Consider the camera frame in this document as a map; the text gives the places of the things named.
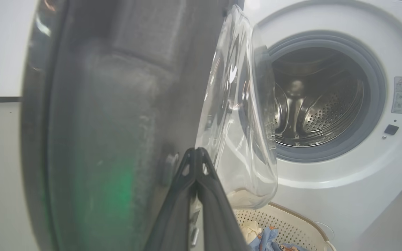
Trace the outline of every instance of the white washing machine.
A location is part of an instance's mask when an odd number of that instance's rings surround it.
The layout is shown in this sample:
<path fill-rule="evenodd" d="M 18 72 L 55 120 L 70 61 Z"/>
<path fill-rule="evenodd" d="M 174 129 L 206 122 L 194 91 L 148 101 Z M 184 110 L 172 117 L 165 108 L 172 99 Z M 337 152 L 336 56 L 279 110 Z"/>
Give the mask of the white washing machine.
<path fill-rule="evenodd" d="M 402 190 L 402 1 L 246 0 L 244 13 L 281 93 L 272 201 L 351 250 Z"/>

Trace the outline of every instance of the warning label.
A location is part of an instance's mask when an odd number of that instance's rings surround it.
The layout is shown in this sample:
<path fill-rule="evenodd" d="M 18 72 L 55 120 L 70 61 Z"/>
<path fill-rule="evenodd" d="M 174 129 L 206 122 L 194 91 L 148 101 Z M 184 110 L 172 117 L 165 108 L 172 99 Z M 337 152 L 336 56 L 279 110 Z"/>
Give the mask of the warning label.
<path fill-rule="evenodd" d="M 392 113 L 402 113 L 402 77 L 395 77 L 394 103 Z"/>

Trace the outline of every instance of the beige laundry basket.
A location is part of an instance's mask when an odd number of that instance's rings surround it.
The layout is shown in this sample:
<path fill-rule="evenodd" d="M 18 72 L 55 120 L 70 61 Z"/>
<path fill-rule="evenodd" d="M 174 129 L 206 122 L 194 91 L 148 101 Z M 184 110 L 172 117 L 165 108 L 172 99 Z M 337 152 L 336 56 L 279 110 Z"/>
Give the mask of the beige laundry basket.
<path fill-rule="evenodd" d="M 260 227 L 279 230 L 277 243 L 301 246 L 310 251 L 336 251 L 325 233 L 313 221 L 282 206 L 270 203 L 259 210 L 234 210 L 238 224 L 257 221 Z"/>

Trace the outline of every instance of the basket handle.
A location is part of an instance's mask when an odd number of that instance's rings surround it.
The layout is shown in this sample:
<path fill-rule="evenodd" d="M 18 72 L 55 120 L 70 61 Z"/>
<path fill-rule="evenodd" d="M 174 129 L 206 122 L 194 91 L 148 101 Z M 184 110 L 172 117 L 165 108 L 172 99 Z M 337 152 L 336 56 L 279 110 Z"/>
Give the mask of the basket handle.
<path fill-rule="evenodd" d="M 335 246 L 333 246 L 333 244 L 330 241 L 326 241 L 326 244 L 328 244 L 328 246 L 332 249 L 332 251 L 336 251 Z"/>

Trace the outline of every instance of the gray floor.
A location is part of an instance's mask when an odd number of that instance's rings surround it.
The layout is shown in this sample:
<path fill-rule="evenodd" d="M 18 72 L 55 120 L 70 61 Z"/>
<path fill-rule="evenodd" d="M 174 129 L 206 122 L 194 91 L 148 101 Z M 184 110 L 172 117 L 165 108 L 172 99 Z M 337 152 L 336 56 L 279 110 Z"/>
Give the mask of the gray floor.
<path fill-rule="evenodd" d="M 37 251 L 22 189 L 18 135 L 19 104 L 0 104 L 0 251 Z M 402 192 L 355 243 L 354 250 L 365 249 L 402 250 Z"/>

